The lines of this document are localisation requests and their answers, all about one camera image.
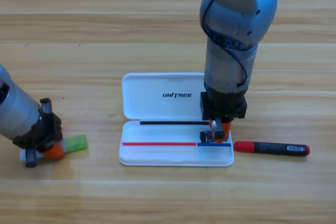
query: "barcode label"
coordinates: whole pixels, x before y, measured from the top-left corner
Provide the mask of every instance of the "barcode label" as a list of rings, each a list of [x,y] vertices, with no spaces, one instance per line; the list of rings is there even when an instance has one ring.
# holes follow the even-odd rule
[[[288,151],[296,151],[296,152],[304,152],[305,151],[304,147],[296,147],[296,146],[292,146],[292,145],[287,146],[287,150]]]

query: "black line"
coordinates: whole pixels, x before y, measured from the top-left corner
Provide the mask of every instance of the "black line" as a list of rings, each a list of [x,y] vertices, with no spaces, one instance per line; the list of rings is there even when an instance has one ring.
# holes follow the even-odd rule
[[[209,121],[140,121],[140,124],[149,125],[209,125]]]

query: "orange object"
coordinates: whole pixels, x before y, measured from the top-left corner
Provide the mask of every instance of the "orange object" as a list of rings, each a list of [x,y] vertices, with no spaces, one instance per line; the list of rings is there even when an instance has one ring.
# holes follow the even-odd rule
[[[47,158],[60,160],[64,158],[64,150],[63,147],[59,143],[54,143],[53,147],[45,152],[42,152]]]
[[[210,128],[211,128],[211,137],[217,144],[221,144],[222,142],[227,141],[227,139],[229,138],[230,130],[231,130],[231,122],[222,123],[223,131],[224,131],[224,138],[223,139],[215,139],[215,134],[214,134],[214,130],[212,129],[211,120],[209,120],[209,125],[210,125]]]

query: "green eraser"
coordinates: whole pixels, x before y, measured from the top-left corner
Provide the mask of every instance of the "green eraser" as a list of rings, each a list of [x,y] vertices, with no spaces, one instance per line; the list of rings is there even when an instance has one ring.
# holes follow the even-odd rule
[[[73,136],[65,139],[66,152],[75,152],[84,150],[88,147],[88,142],[85,135]]]

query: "white plastic case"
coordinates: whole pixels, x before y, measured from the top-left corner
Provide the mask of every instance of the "white plastic case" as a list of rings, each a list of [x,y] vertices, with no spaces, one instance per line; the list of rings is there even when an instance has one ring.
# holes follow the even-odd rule
[[[197,146],[208,125],[157,125],[140,122],[202,121],[203,73],[130,73],[122,79],[124,115],[119,160],[141,166],[228,166],[234,161],[231,135],[226,146]],[[190,146],[148,146],[190,143]]]

